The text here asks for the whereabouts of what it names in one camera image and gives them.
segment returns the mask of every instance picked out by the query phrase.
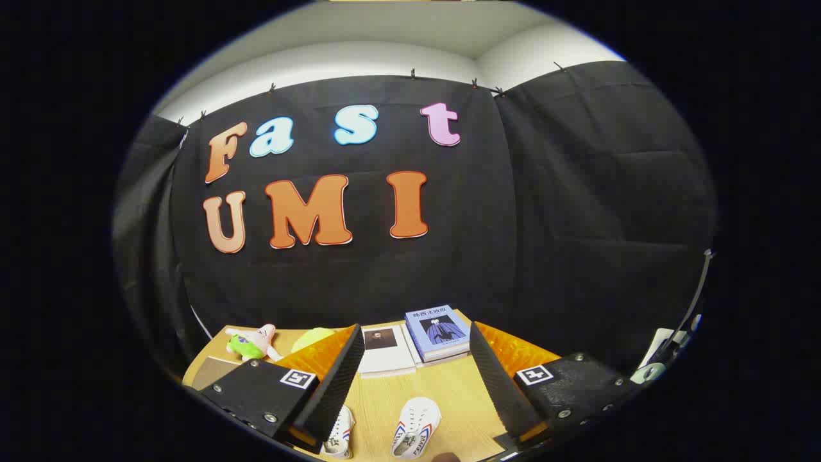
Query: white sneaker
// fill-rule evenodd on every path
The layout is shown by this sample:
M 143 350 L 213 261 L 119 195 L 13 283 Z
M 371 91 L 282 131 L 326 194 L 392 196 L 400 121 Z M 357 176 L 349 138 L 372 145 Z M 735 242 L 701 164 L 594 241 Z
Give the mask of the white sneaker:
M 432 400 L 422 397 L 408 400 L 399 414 L 391 455 L 398 459 L 421 457 L 441 421 L 442 412 Z
M 349 446 L 351 429 L 355 423 L 354 414 L 347 406 L 343 405 L 342 409 L 339 409 L 339 416 L 337 416 L 337 422 L 333 425 L 331 435 L 326 442 L 322 443 L 322 449 L 319 452 L 338 459 L 350 459 L 352 456 Z

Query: black fabric backdrop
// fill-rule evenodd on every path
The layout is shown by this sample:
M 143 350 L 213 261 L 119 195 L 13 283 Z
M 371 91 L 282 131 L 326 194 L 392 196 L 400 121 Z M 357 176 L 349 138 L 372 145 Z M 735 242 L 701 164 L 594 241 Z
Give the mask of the black fabric backdrop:
M 435 144 L 420 115 L 440 102 L 458 114 L 450 126 L 461 142 L 453 147 Z M 376 107 L 378 129 L 365 144 L 341 146 L 333 138 L 334 118 L 353 104 Z M 283 116 L 294 121 L 293 146 L 280 155 L 251 157 L 257 127 Z M 248 132 L 226 161 L 227 174 L 206 185 L 210 140 L 243 121 Z M 389 234 L 395 206 L 387 176 L 406 170 L 428 178 L 421 209 L 429 231 L 395 239 Z M 349 179 L 343 203 L 353 241 L 320 246 L 312 239 L 306 246 L 272 249 L 265 187 L 290 180 L 307 201 L 317 180 L 333 173 Z M 202 204 L 234 191 L 246 194 L 245 246 L 223 254 L 210 241 Z M 174 175 L 172 222 L 190 300 L 210 331 L 267 322 L 304 329 L 386 322 L 436 304 L 510 293 L 514 203 L 507 143 L 488 91 L 450 81 L 347 77 L 263 93 L 193 123 Z M 224 202 L 220 214 L 223 232 L 231 236 Z
M 518 219 L 521 291 L 508 329 L 635 369 L 655 331 L 686 313 L 713 240 L 703 153 L 625 62 L 551 72 L 496 103 Z
M 186 128 L 151 117 L 140 129 L 114 195 L 113 256 L 123 297 L 158 362 L 182 377 L 208 342 L 192 316 L 173 247 L 171 176 Z
M 419 114 L 439 102 L 459 114 L 450 122 L 461 135 L 455 147 L 433 143 Z M 378 109 L 377 134 L 340 146 L 334 116 L 352 104 Z M 256 128 L 282 116 L 294 121 L 294 145 L 252 158 Z M 228 173 L 206 185 L 210 139 L 239 122 L 248 132 L 226 159 Z M 568 67 L 497 98 L 471 85 L 400 76 L 294 85 L 192 123 L 170 162 L 170 213 L 158 210 L 157 220 L 170 220 L 173 246 L 162 249 L 181 263 L 165 276 L 177 298 L 162 311 L 180 343 L 166 351 L 177 356 L 169 367 L 178 373 L 205 342 L 191 332 L 188 303 L 212 334 L 226 324 L 385 322 L 450 303 L 555 353 L 582 350 L 629 372 L 655 330 L 672 328 L 686 311 L 715 226 L 711 179 L 694 137 L 624 62 Z M 429 232 L 421 238 L 388 233 L 394 205 L 386 177 L 401 170 L 428 177 L 421 204 Z M 319 177 L 333 173 L 350 181 L 344 205 L 353 241 L 319 246 L 312 238 L 272 249 L 265 186 L 291 180 L 306 199 Z M 246 240 L 226 255 L 210 242 L 202 203 L 223 199 L 231 236 L 224 198 L 234 191 L 246 194 Z

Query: book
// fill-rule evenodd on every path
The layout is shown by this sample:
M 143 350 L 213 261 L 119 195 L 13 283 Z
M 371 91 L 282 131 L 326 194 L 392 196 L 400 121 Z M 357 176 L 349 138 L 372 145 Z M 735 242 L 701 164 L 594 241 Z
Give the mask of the book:
M 423 362 L 422 358 L 419 356 L 419 352 L 416 351 L 416 347 L 413 343 L 413 339 L 411 338 L 411 333 L 408 331 L 407 324 L 402 324 L 402 334 L 405 336 L 405 341 L 410 346 L 410 355 L 413 356 L 414 363 L 416 363 L 416 368 L 420 367 L 427 367 L 433 366 L 436 364 L 446 363 L 448 361 L 452 361 L 454 359 L 465 358 L 468 355 L 468 352 L 454 354 L 453 356 L 448 356 L 446 358 L 434 359 L 433 361 Z
M 363 329 L 365 354 L 359 366 L 362 378 L 388 377 L 416 372 L 411 346 L 400 326 Z
M 468 326 L 448 305 L 408 312 L 405 323 L 423 363 L 470 349 Z

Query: stuffed toy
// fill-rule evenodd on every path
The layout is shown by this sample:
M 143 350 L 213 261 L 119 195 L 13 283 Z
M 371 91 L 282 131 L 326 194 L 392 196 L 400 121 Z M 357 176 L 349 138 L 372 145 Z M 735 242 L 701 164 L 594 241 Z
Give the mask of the stuffed toy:
M 266 324 L 258 330 L 226 329 L 225 333 L 231 336 L 225 350 L 231 354 L 239 354 L 242 361 L 262 359 L 269 356 L 273 361 L 282 359 L 282 355 L 271 346 L 271 339 L 277 328 L 273 324 Z

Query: letter m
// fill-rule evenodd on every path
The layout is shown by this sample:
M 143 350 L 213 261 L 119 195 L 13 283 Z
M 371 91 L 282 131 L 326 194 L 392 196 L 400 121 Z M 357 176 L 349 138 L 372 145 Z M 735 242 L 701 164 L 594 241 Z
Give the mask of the letter m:
M 348 178 L 344 175 L 321 177 L 314 185 L 307 203 L 290 181 L 272 182 L 265 187 L 265 194 L 271 199 L 273 213 L 271 247 L 294 247 L 296 240 L 288 233 L 288 225 L 300 242 L 308 245 L 317 221 L 317 244 L 333 246 L 352 241 L 353 234 L 345 228 L 345 210 L 342 205 L 342 191 L 347 185 Z

